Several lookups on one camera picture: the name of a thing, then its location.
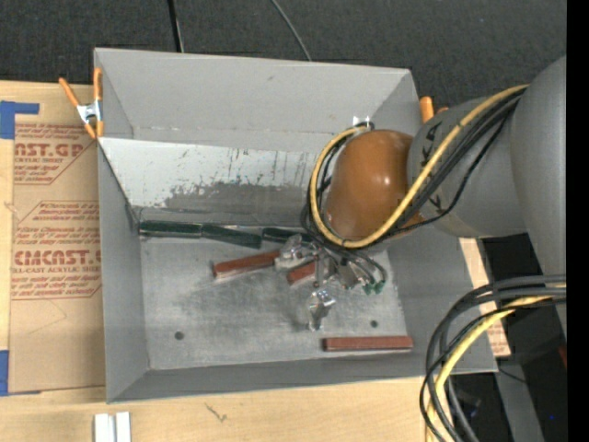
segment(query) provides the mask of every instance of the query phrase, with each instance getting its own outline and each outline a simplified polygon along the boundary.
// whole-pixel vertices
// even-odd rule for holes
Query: black cable
[[[167,0],[167,10],[169,13],[169,19],[172,24],[172,32],[174,33],[174,45],[176,46],[176,52],[184,52],[184,41],[180,33],[180,24],[178,17],[176,16],[176,6],[174,0]]]
[[[401,228],[398,228],[398,229],[393,228],[393,230],[391,230],[391,232],[389,234],[387,234],[387,238],[396,236],[397,234],[402,234],[402,233],[405,233],[405,232],[409,232],[409,231],[411,231],[413,229],[416,229],[417,227],[421,227],[421,226],[425,226],[425,225],[431,224],[434,221],[437,221],[438,219],[441,219],[444,216],[448,215],[450,212],[452,212],[452,210],[455,208],[456,204],[458,203],[458,200],[460,199],[460,196],[462,195],[462,192],[467,187],[467,183],[468,183],[468,180],[470,179],[470,176],[475,171],[475,169],[479,165],[480,161],[484,158],[485,154],[487,154],[487,151],[491,148],[492,144],[495,142],[495,140],[497,139],[497,137],[499,137],[499,134],[501,133],[503,127],[505,126],[505,122],[507,121],[508,117],[509,117],[509,114],[507,116],[505,116],[505,118],[503,118],[502,123],[497,128],[497,130],[495,131],[495,133],[493,133],[493,135],[489,138],[489,140],[487,141],[487,143],[485,143],[485,146],[482,147],[482,149],[480,150],[480,152],[477,155],[477,157],[475,157],[475,160],[472,162],[472,164],[468,168],[468,171],[465,174],[464,179],[461,181],[460,185],[458,186],[458,189],[456,190],[456,194],[454,195],[454,199],[448,205],[448,207],[440,215],[438,215],[438,216],[431,217],[429,219],[426,219],[424,221],[421,221],[421,222],[419,222],[417,224],[414,224],[414,225],[411,225],[411,226],[401,227]]]
[[[550,275],[550,276],[541,276],[541,275],[532,275],[526,277],[516,277],[513,279],[502,280],[501,282],[496,282],[494,284],[489,284],[472,290],[471,292],[467,293],[463,297],[461,297],[453,307],[450,308],[448,313],[445,315],[444,319],[438,324],[438,327],[433,332],[432,338],[428,344],[428,349],[426,353],[426,368],[430,368],[433,365],[433,352],[435,349],[435,343],[437,340],[440,340],[440,352],[443,352],[443,349],[446,348],[445,340],[447,336],[448,329],[452,320],[454,320],[459,314],[462,312],[476,307],[482,303],[494,301],[499,298],[507,299],[513,297],[521,297],[521,296],[529,296],[529,295],[538,295],[538,294],[550,294],[550,293],[557,293],[561,295],[566,295],[566,290],[557,288],[537,288],[535,285],[544,284],[544,283],[555,283],[555,282],[562,282],[565,281],[566,277],[564,275]],[[428,388],[430,391],[434,391],[433,389],[433,381],[428,381]],[[436,411],[441,410],[441,405],[435,408]],[[445,414],[442,413],[440,420],[445,425],[450,425],[449,421],[445,417]]]
[[[555,277],[555,280],[559,281],[560,276]],[[504,290],[495,292],[490,295],[486,295],[484,297],[478,297],[474,300],[465,300],[465,302],[461,303],[462,307],[453,308],[448,313],[448,315],[446,315],[446,318],[440,323],[440,325],[438,326],[436,331],[433,333],[432,339],[431,339],[431,341],[428,345],[428,349],[427,349],[426,367],[432,364],[433,351],[435,348],[436,339],[439,339],[439,342],[440,342],[440,353],[442,353],[444,351],[444,349],[447,347],[446,340],[447,340],[447,332],[448,332],[450,323],[461,312],[464,312],[468,308],[479,306],[479,305],[484,304],[486,302],[496,301],[497,299],[513,299],[513,298],[518,298],[518,297],[523,297],[523,296],[535,296],[535,295],[566,296],[566,290],[564,290],[564,289],[550,289],[550,288],[545,288],[545,287],[538,288],[533,285],[527,285],[525,288],[522,288],[522,289],[518,289],[517,287],[516,288],[512,287],[512,288],[508,288],[508,289],[504,289]],[[433,382],[428,382],[428,387],[432,388]],[[441,411],[441,406],[437,407],[436,410]],[[459,405],[456,407],[456,410],[458,412],[462,411],[462,409],[460,408]],[[449,421],[447,421],[447,418],[445,418],[445,414],[443,414],[443,416],[440,419],[443,422],[443,424],[450,425]],[[476,441],[477,439],[476,439],[476,437],[474,437],[474,438],[472,437],[470,440]]]
[[[278,2],[276,0],[270,0],[270,1],[274,5],[274,8],[276,8],[276,10],[278,11],[280,16],[283,18],[283,20],[286,23],[286,25],[288,26],[289,30],[291,30],[291,32],[293,33],[294,37],[296,38],[296,41],[298,42],[298,45],[301,47],[301,50],[305,53],[306,59],[309,62],[313,62],[313,60],[311,59],[311,54],[309,54],[309,51],[306,49],[305,44],[303,43],[303,40],[296,32],[295,26],[293,25],[293,23],[291,23],[291,20],[289,19],[289,17],[286,16],[286,13],[284,13],[283,9],[281,8],[281,6],[278,4]]]
[[[481,117],[472,125],[471,129],[468,130],[467,134],[458,143],[458,146],[450,154],[450,156],[438,167],[438,170],[429,179],[427,185],[423,187],[423,190],[419,192],[411,202],[411,205],[403,212],[401,217],[398,219],[395,226],[393,226],[389,234],[378,241],[385,240],[390,235],[395,235],[397,230],[401,230],[401,227],[407,223],[419,209],[428,201],[430,196],[440,187],[445,178],[449,175],[450,171],[456,166],[456,164],[464,157],[468,150],[475,145],[478,140],[487,133],[490,128],[495,126],[498,122],[502,123],[502,126],[506,122],[509,115],[515,109],[519,98],[521,98],[524,88],[513,93],[509,97],[500,100],[498,103],[490,107]]]
[[[555,292],[555,294],[566,296],[566,290],[563,290],[563,289],[549,290],[546,288],[546,289],[542,289],[542,294],[547,295],[548,294],[547,291]],[[437,430],[437,428],[433,425],[433,422],[431,421],[429,415],[427,414],[427,409],[425,408],[425,402],[424,402],[425,388],[427,386],[430,389],[430,398],[431,398],[433,407],[436,410],[438,417],[440,418],[440,421],[445,425],[445,428],[448,430],[448,432],[450,433],[450,435],[452,436],[452,438],[454,440],[461,440],[460,436],[457,434],[456,430],[454,429],[454,427],[451,425],[451,423],[448,421],[447,417],[445,416],[444,409],[442,408],[442,404],[440,403],[440,401],[437,397],[437,394],[435,392],[435,386],[434,386],[435,384],[433,382],[433,373],[435,372],[435,369],[438,366],[440,366],[441,364],[443,364],[445,362],[445,360],[448,358],[448,356],[450,356],[450,354],[452,352],[454,352],[454,350],[460,344],[460,342],[462,341],[464,336],[467,335],[468,332],[470,332],[475,326],[477,326],[483,320],[487,319],[489,316],[504,312],[506,310],[518,310],[518,309],[524,309],[524,308],[543,308],[546,306],[554,306],[555,304],[559,304],[562,302],[566,302],[566,297],[552,299],[550,301],[540,301],[540,302],[528,304],[528,305],[519,305],[519,306],[514,306],[514,307],[504,307],[504,308],[500,308],[500,309],[495,309],[494,311],[492,311],[490,313],[487,313],[485,315],[482,315],[482,316],[472,320],[467,326],[465,326],[458,333],[458,335],[447,346],[447,348],[445,348],[445,351],[435,360],[435,362],[433,362],[433,364],[429,368],[427,368],[427,373],[426,373],[425,379],[422,383],[422,387],[420,390],[420,411],[422,412],[422,416],[425,420],[425,423],[432,430],[433,434],[438,438],[438,440],[444,440],[444,437]]]
[[[520,383],[526,383],[526,381],[523,378],[519,378],[516,375],[512,375],[511,373],[503,370],[501,367],[499,367],[499,372],[504,374],[506,377],[514,379],[515,381],[519,381]]]

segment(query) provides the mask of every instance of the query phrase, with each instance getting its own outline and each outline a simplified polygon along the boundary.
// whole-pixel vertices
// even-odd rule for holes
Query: cardboard sheet
[[[101,385],[96,143],[58,84],[0,82],[0,100],[40,107],[15,123],[8,390]]]

